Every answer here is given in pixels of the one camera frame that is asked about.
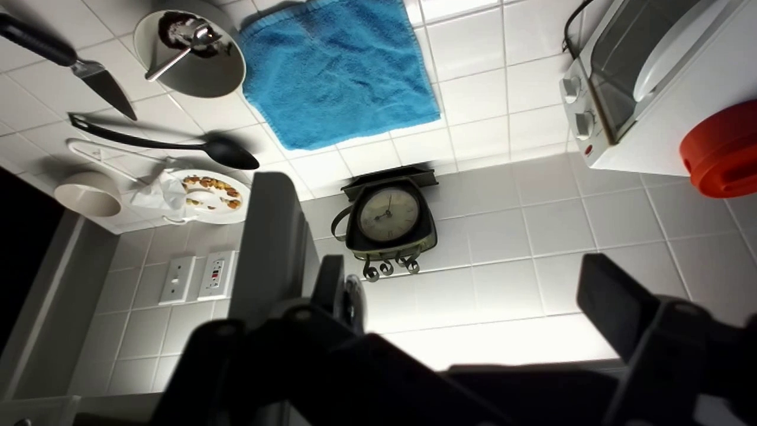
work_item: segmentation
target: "black scale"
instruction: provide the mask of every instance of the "black scale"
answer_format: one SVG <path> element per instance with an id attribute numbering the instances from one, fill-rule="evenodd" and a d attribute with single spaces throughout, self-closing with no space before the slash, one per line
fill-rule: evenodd
<path id="1" fill-rule="evenodd" d="M 351 216 L 345 238 L 337 240 L 365 263 L 363 276 L 369 283 L 393 276 L 393 263 L 416 276 L 422 270 L 416 258 L 435 249 L 438 233 L 422 192 L 432 184 L 438 184 L 433 168 L 416 163 L 361 175 L 343 188 L 354 207 L 335 219 L 331 235 L 337 238 L 337 226 Z"/>

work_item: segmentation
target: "blue towel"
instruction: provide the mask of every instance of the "blue towel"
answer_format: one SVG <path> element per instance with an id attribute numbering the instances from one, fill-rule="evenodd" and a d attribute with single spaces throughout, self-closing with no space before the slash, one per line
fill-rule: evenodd
<path id="1" fill-rule="evenodd" d="M 307 0 L 242 28 L 246 100 L 290 149 L 441 118 L 403 0 Z"/>

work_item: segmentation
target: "red lid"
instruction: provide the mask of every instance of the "red lid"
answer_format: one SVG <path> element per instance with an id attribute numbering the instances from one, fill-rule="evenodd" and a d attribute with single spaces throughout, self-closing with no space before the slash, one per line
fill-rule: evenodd
<path id="1" fill-rule="evenodd" d="M 682 142 L 694 188 L 716 200 L 757 192 L 757 102 L 699 123 Z"/>

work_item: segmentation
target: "white appliance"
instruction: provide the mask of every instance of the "white appliance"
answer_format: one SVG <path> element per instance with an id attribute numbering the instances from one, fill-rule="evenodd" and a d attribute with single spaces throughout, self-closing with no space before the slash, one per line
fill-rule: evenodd
<path id="1" fill-rule="evenodd" d="M 757 100 L 757 0 L 615 0 L 562 80 L 591 168 L 688 175 L 680 142 Z"/>

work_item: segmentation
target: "power socket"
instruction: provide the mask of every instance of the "power socket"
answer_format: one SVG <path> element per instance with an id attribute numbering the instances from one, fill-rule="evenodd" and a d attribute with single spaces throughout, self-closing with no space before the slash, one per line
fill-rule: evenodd
<path id="1" fill-rule="evenodd" d="M 158 305 L 187 300 L 194 267 L 197 267 L 197 257 L 182 257 L 169 263 L 169 276 L 166 276 Z"/>
<path id="2" fill-rule="evenodd" d="M 237 270 L 237 252 L 209 254 L 206 270 L 199 280 L 197 300 L 227 299 Z"/>

